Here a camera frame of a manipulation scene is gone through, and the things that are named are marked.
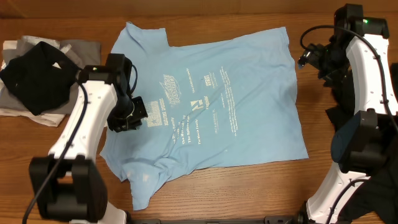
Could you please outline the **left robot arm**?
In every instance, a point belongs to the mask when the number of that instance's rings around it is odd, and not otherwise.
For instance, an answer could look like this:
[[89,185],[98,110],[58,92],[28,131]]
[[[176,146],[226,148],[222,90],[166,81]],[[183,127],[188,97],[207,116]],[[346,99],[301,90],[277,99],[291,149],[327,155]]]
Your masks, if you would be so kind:
[[123,54],[109,54],[105,65],[80,71],[78,98],[61,136],[46,157],[34,157],[29,175],[34,206],[48,220],[68,223],[132,223],[129,212],[108,201],[95,160],[103,128],[137,130],[148,116],[140,96],[133,97],[130,77],[137,69]]

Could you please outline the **light blue printed t-shirt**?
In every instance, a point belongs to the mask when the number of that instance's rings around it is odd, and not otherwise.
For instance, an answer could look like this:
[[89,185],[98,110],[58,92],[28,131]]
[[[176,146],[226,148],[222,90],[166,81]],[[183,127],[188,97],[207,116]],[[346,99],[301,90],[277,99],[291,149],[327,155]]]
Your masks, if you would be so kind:
[[285,27],[172,47],[165,29],[127,23],[113,52],[135,65],[148,116],[137,131],[108,131],[101,156],[130,182],[135,210],[198,169],[307,158]]

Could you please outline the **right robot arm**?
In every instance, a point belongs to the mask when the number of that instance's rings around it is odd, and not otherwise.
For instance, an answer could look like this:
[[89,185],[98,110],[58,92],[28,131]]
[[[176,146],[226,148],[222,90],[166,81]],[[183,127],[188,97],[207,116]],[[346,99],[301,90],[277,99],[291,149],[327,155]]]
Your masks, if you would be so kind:
[[387,21],[366,17],[359,4],[337,9],[327,45],[303,47],[297,64],[311,65],[349,119],[331,144],[330,170],[316,193],[286,223],[342,223],[341,210],[371,176],[391,162],[397,149],[397,98],[387,51]]

